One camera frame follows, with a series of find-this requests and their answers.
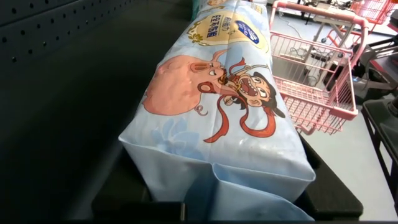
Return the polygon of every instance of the cable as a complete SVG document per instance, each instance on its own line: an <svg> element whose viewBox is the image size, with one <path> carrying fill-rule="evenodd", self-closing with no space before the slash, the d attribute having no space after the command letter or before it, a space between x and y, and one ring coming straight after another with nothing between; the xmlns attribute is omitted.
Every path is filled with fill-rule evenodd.
<svg viewBox="0 0 398 224"><path fill-rule="evenodd" d="M284 21L284 22L287 22L287 25L288 25L289 27L293 28L293 30L296 31L296 33L298 34L298 36L299 36L301 39L303 39L303 37L301 36L300 32L299 32L294 26L290 25L290 21L287 21L287 20L285 20L285 19L282 19L282 16L283 16L283 15L284 15L284 13L279 11L279 19L281 19L281 20Z"/></svg>

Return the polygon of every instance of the cartoon character face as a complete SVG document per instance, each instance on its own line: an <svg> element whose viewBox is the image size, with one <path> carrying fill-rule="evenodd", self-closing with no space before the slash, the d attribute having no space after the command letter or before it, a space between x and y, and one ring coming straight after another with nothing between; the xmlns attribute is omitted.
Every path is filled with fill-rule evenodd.
<svg viewBox="0 0 398 224"><path fill-rule="evenodd" d="M263 101L269 102L271 99L271 90L269 84L263 79L259 73L250 76L242 74L238 80L240 95L245 97L249 106L262 106Z"/></svg>
<svg viewBox="0 0 398 224"><path fill-rule="evenodd" d="M207 2L207 4L209 6L217 6L217 5L222 4L222 3L226 2L226 1L228 1L228 0L209 0Z"/></svg>
<svg viewBox="0 0 398 224"><path fill-rule="evenodd" d="M194 109L201 93L237 95L222 84L226 70L217 60L227 50L214 53L211 60L179 55L160 65L150 82L144 108L150 113L176 115Z"/></svg>

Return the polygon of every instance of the pink shopping cart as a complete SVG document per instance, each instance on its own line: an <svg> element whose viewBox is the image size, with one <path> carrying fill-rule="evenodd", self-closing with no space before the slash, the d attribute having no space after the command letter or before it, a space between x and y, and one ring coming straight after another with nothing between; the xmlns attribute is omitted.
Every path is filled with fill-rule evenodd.
<svg viewBox="0 0 398 224"><path fill-rule="evenodd" d="M361 26L361 44L352 50L308 41L272 31L278 7L350 21ZM358 115L351 70L362 54L368 22L299 4L276 1L269 20L273 74L295 127L305 133L335 134L346 120Z"/></svg>

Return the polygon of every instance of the floor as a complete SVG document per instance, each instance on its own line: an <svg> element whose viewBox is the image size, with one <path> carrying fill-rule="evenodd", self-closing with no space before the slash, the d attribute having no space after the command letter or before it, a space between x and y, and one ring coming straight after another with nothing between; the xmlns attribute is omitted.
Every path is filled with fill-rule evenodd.
<svg viewBox="0 0 398 224"><path fill-rule="evenodd" d="M287 25L287 21L289 21L290 25L295 27L304 39L313 39L320 26L314 22L305 25L305 21L288 16L283 16L283 20L279 17L276 18L272 30L299 36L293 28ZM329 30L329 27L325 27L320 38L325 37ZM386 38L388 37L370 35L369 41L375 42ZM354 120L345 123L344 130L340 133L332 136L325 133L303 136L362 202L364 213L360 220L398 220L394 210L394 201L360 112ZM391 167L391 158L385 149L382 152L384 152L383 156L387 166Z"/></svg>

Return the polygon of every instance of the light blue packaging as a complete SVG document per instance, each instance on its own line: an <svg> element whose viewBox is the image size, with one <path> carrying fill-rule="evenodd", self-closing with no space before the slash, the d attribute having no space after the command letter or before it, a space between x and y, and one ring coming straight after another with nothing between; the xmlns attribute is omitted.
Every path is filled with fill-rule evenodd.
<svg viewBox="0 0 398 224"><path fill-rule="evenodd" d="M206 6L158 64L119 137L155 201L185 202L189 220L312 220L292 204L315 173L269 37L262 5Z"/></svg>

